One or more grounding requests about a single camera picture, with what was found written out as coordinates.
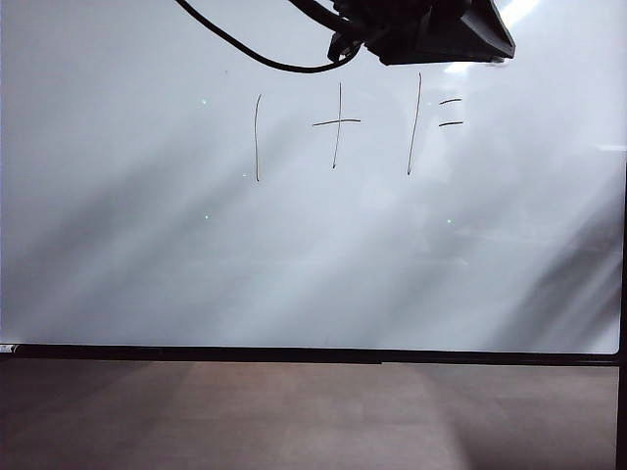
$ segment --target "whiteboard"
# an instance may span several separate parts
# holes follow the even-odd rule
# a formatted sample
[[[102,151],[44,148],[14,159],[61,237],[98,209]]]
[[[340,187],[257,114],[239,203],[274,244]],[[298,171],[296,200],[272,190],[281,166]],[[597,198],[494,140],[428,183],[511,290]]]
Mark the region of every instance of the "whiteboard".
[[[284,0],[192,3],[325,63]],[[1,340],[616,352],[627,2],[497,4],[502,65],[303,75],[171,0],[5,0]]]

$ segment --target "gray floor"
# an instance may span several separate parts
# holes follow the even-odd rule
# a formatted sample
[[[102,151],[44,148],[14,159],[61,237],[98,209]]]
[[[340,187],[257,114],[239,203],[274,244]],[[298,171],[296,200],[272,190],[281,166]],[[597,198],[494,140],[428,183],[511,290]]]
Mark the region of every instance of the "gray floor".
[[[0,361],[2,469],[613,470],[616,369]]]

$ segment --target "black wire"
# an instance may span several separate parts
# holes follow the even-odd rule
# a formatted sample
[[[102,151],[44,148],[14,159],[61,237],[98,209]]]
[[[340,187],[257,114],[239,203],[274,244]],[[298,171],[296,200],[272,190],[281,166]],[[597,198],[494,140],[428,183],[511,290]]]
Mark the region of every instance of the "black wire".
[[[312,20],[315,20],[335,32],[342,33],[345,37],[353,40],[365,39],[366,31],[363,27],[357,25],[356,23],[344,20],[339,15],[329,12],[315,0],[288,1]]]
[[[185,10],[189,15],[191,15],[194,18],[194,20],[196,20],[198,23],[200,23],[202,26],[204,26],[211,32],[214,32],[215,34],[217,34],[219,37],[224,39],[226,42],[228,42],[232,46],[235,46],[237,49],[242,51],[247,56],[251,57],[252,59],[255,59],[257,62],[261,62],[265,66],[272,67],[273,69],[279,69],[280,71],[293,71],[293,72],[298,72],[298,73],[318,73],[321,71],[330,71],[333,69],[337,69],[338,67],[342,67],[343,65],[352,61],[360,50],[360,46],[358,46],[353,51],[351,51],[350,54],[347,54],[347,56],[341,61],[327,64],[325,66],[300,67],[300,66],[290,66],[288,64],[281,64],[280,62],[276,62],[271,59],[268,59],[262,56],[261,54],[258,54],[257,52],[253,51],[252,49],[248,48],[247,46],[239,42],[237,39],[235,39],[233,36],[228,34],[226,31],[220,29],[215,24],[213,24],[212,22],[207,20],[205,17],[203,17],[196,9],[194,9],[194,7],[192,7],[185,0],[174,0],[174,1],[178,3],[178,5],[180,5],[183,8],[183,10]]]

